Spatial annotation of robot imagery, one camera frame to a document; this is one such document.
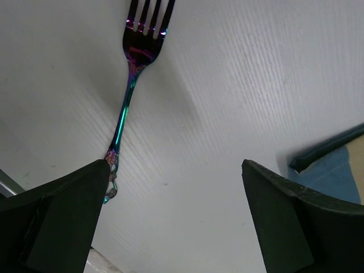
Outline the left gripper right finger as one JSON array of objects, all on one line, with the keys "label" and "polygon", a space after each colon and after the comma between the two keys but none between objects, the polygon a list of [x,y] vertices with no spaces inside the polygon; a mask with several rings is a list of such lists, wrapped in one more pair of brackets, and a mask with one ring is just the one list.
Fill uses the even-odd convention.
[{"label": "left gripper right finger", "polygon": [[267,272],[363,272],[363,206],[252,161],[242,180]]}]

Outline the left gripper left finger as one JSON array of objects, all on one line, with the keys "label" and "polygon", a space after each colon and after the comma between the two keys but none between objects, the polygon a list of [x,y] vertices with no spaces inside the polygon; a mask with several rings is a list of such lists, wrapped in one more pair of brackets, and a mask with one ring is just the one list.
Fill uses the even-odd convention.
[{"label": "left gripper left finger", "polygon": [[1,272],[83,272],[104,202],[99,159],[15,196],[1,196]]}]

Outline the blue beige checkered placemat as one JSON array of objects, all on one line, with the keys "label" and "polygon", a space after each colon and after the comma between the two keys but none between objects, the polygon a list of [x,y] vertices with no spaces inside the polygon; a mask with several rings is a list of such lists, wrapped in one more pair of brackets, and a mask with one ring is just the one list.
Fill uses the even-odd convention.
[{"label": "blue beige checkered placemat", "polygon": [[288,179],[325,195],[363,204],[363,124],[299,154]]}]

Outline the iridescent metal fork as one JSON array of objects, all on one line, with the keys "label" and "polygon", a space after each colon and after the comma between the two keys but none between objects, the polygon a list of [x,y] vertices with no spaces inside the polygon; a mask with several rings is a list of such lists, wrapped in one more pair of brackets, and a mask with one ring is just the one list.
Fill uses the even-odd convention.
[{"label": "iridescent metal fork", "polygon": [[122,47],[127,59],[129,74],[113,140],[105,155],[105,160],[109,164],[110,175],[104,203],[113,199],[118,192],[116,178],[119,167],[119,151],[134,88],[145,67],[152,64],[160,54],[164,39],[167,35],[168,24],[171,19],[175,1],[168,1],[160,27],[157,27],[157,20],[162,2],[156,2],[150,24],[147,24],[150,1],[145,1],[140,18],[136,17],[138,3],[138,0],[132,0],[130,3],[123,34]]}]

